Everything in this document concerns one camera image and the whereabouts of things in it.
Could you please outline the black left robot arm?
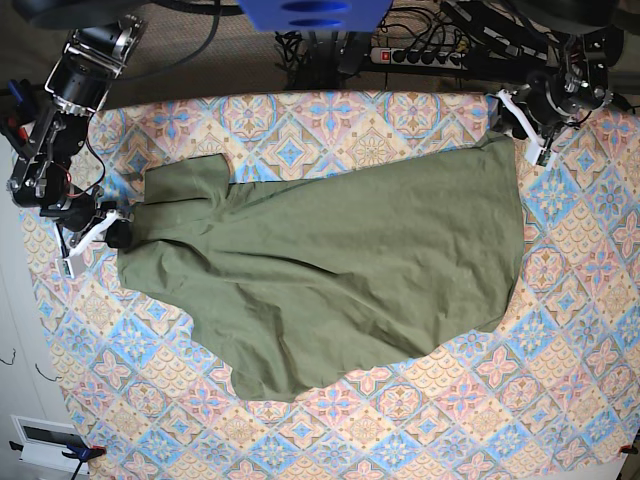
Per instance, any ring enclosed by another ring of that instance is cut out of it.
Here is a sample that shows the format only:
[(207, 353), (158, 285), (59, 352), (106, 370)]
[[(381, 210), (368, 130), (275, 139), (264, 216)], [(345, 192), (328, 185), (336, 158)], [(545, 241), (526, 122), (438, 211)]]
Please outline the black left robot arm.
[(581, 36), (569, 36), (559, 53), (558, 70), (534, 70), (526, 83), (510, 92), (533, 131), (547, 142), (567, 128), (585, 122), (591, 112), (611, 101), (609, 68), (619, 60), (624, 32), (614, 26)]

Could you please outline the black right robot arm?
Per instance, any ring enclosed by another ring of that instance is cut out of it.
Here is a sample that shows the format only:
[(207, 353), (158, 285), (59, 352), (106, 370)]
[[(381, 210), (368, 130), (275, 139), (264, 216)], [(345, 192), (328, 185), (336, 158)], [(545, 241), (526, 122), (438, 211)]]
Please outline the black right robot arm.
[(132, 217), (102, 198), (98, 182), (74, 184), (72, 158), (89, 145), (89, 124), (103, 107), (145, 28), (136, 16), (69, 33), (59, 61), (38, 101), (31, 84), (11, 81), (14, 110), (1, 117), (1, 133), (18, 155), (7, 189), (13, 202), (35, 208), (56, 225), (63, 257), (102, 241), (126, 248), (132, 241)]

